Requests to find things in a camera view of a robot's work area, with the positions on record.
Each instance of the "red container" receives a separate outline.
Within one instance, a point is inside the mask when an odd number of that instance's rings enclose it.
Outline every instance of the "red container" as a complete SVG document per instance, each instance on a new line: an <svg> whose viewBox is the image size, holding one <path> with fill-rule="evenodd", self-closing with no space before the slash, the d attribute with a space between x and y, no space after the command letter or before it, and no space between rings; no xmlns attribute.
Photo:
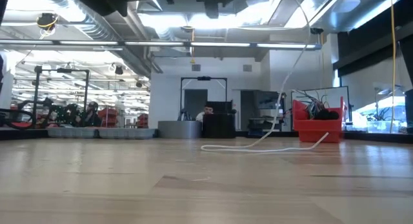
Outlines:
<svg viewBox="0 0 413 224"><path fill-rule="evenodd" d="M329 111L336 111L339 114L337 120L313 120L308 119L308 112L305 110L306 104L293 100L292 116L294 119L294 130L298 131L299 140L303 142L315 143L328 132L328 136L323 143L339 143L343 137L342 124L344 114L344 101L341 97L341 108L328 108Z"/></svg>

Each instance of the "white wall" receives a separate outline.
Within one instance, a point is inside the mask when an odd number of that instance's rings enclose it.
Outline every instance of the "white wall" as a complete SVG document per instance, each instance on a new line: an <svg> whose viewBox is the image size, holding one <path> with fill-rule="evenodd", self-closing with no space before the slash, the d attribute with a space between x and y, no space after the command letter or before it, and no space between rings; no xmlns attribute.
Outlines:
<svg viewBox="0 0 413 224"><path fill-rule="evenodd" d="M387 89L392 87L393 60L388 58L382 62L341 77L343 86L348 86L350 104L353 110L375 102L375 87ZM404 87L404 91L412 89L403 56L396 59L396 84Z"/></svg>
<svg viewBox="0 0 413 224"><path fill-rule="evenodd" d="M158 121L176 120L179 114L179 91L181 77L227 77L228 78L228 101L233 99L234 90L261 89L260 63L253 58L228 58L224 60L212 58L195 58L196 63L201 65L200 72L193 72L190 58L160 58L157 64L164 74L152 74L151 96L149 106L149 127L157 128ZM251 64L252 72L243 72L243 65ZM224 101L225 89L216 81L191 81L185 89L207 89L209 101ZM236 107L241 106L240 99Z"/></svg>

